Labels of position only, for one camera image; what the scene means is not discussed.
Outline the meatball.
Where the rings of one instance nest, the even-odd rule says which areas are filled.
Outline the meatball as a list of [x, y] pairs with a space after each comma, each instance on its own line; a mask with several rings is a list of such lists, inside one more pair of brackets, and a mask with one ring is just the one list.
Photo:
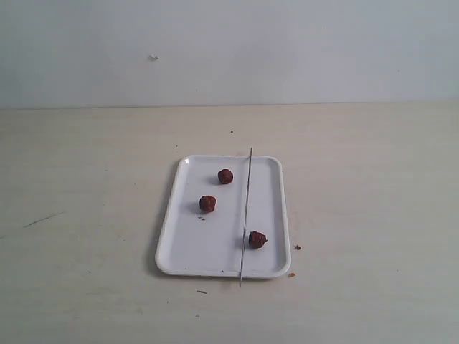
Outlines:
[[204, 195], [199, 200], [200, 211], [204, 214], [212, 213], [216, 206], [216, 198], [210, 195]]
[[217, 178], [220, 184], [227, 185], [232, 183], [234, 176], [230, 169], [225, 168], [218, 172]]
[[249, 235], [249, 247], [252, 249], [260, 249], [268, 241], [267, 237], [258, 231], [251, 231]]

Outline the thin metal skewer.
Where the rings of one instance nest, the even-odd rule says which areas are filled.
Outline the thin metal skewer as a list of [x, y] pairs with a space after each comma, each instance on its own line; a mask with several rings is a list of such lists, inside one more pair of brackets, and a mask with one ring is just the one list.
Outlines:
[[247, 216], [248, 216], [248, 204], [250, 197], [250, 180], [252, 172], [252, 156], [253, 156], [253, 147], [250, 147], [250, 154], [248, 158], [248, 168], [247, 168], [247, 185], [246, 185], [246, 194], [245, 194], [245, 208], [244, 208], [244, 221], [243, 221], [243, 232], [242, 232], [242, 251], [240, 257], [240, 275], [239, 275], [239, 287], [242, 288], [243, 281], [243, 272], [244, 272], [244, 261], [245, 261], [245, 247], [246, 247], [246, 233], [247, 233]]

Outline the white rectangular plastic tray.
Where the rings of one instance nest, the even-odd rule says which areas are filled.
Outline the white rectangular plastic tray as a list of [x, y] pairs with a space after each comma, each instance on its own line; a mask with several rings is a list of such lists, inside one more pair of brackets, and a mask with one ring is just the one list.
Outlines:
[[[191, 155], [179, 161], [155, 263], [165, 274], [239, 278], [249, 156]], [[219, 183], [230, 169], [233, 181]], [[212, 213], [200, 211], [204, 195], [217, 200]], [[251, 231], [268, 241], [249, 247]], [[290, 268], [291, 248], [283, 167], [270, 156], [252, 156], [243, 279], [272, 279]]]

